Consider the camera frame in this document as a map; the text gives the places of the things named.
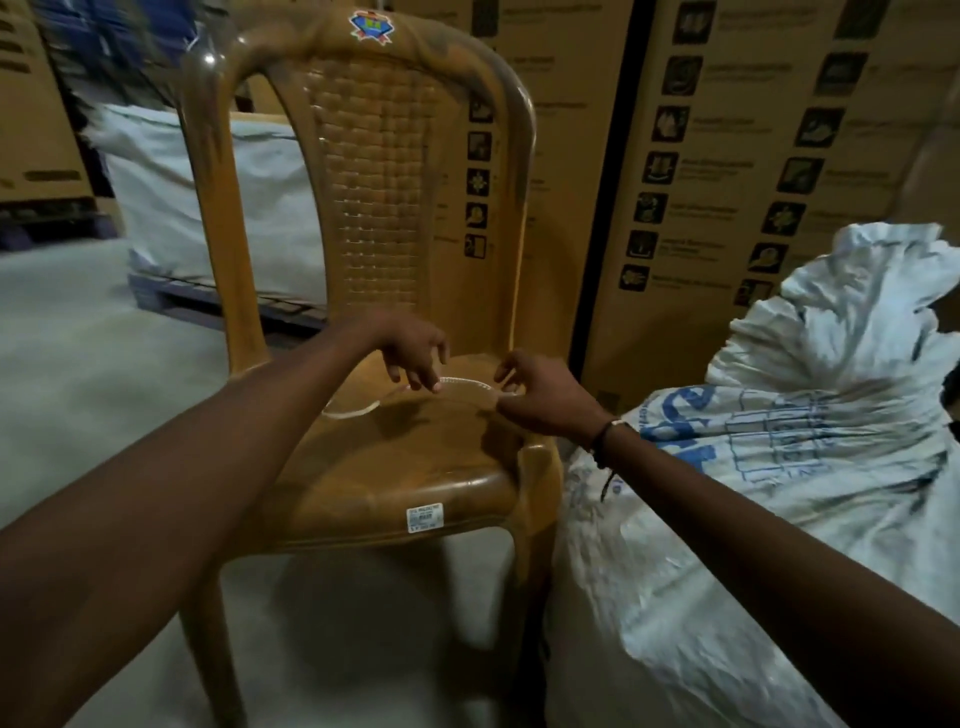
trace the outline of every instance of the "barcode label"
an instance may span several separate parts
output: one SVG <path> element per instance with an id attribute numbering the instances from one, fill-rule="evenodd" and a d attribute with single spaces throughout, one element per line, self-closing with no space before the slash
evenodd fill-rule
<path id="1" fill-rule="evenodd" d="M 419 533 L 443 527 L 444 505 L 442 503 L 407 508 L 407 533 Z"/>

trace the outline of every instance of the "white sack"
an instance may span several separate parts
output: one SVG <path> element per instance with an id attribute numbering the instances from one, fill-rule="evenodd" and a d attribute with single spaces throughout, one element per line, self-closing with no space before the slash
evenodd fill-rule
<path id="1" fill-rule="evenodd" d="M 960 446 L 940 404 L 960 280 L 940 227 L 850 226 L 731 324 L 707 384 L 626 419 L 658 447 L 960 620 Z M 683 542 L 581 453 L 547 621 L 551 728 L 840 726 Z"/>
<path id="2" fill-rule="evenodd" d="M 233 121 L 230 130 L 256 289 L 325 303 L 320 223 L 293 129 Z M 143 273 L 212 276 L 177 115 L 102 105 L 84 133 L 107 161 L 132 264 Z"/>

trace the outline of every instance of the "chair leg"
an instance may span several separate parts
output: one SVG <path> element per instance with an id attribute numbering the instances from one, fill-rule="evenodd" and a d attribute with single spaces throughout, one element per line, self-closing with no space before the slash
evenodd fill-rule
<path id="1" fill-rule="evenodd" d="M 514 539 L 514 566 L 504 590 L 499 650 L 503 675 L 515 687 L 518 669 L 538 663 L 543 606 L 553 559 L 557 511 L 563 489 L 563 467 L 556 449 L 547 445 L 520 453 L 520 500 L 505 524 Z"/>
<path id="2" fill-rule="evenodd" d="M 206 575 L 180 606 L 180 624 L 218 728 L 245 728 L 218 570 Z"/>

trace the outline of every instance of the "concrete floor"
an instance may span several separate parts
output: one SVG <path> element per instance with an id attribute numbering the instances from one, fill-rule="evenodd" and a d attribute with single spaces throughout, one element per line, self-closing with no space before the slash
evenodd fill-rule
<path id="1" fill-rule="evenodd" d="M 134 307 L 123 241 L 0 256 L 0 524 L 224 381 L 223 335 Z M 509 536 L 257 557 L 224 572 L 251 726 L 518 725 L 488 697 Z M 174 620 L 70 722 L 210 726 Z"/>

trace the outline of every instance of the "brown plastic chair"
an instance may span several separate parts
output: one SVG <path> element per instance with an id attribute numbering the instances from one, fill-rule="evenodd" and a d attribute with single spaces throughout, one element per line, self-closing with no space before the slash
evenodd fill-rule
<path id="1" fill-rule="evenodd" d="M 220 293 L 231 376 L 270 356 L 257 312 L 229 108 L 235 88 L 264 74 L 306 160 L 324 236 L 328 312 L 397 305 L 430 316 L 428 256 L 445 142 L 438 93 L 472 92 L 494 112 L 505 149 L 496 202 L 495 315 L 485 351 L 455 356 L 445 376 L 487 381 L 512 345 L 533 108 L 507 63 L 437 22 L 389 15 L 351 20 L 352 8 L 269 10 L 203 32 L 184 57 L 180 119 Z M 447 124 L 452 128 L 452 121 Z M 380 399 L 395 386 L 369 357 L 338 392 L 340 404 Z M 462 393 L 393 394 L 370 414 L 315 422 L 180 618 L 220 726 L 245 724 L 230 657 L 219 570 L 255 553 L 391 544 L 489 525 L 515 544 L 501 618 L 505 673 L 516 667 L 527 605 L 549 570 L 562 470 L 552 440 L 511 429 L 475 385 Z M 441 503 L 442 528 L 411 534 L 407 510 Z"/>

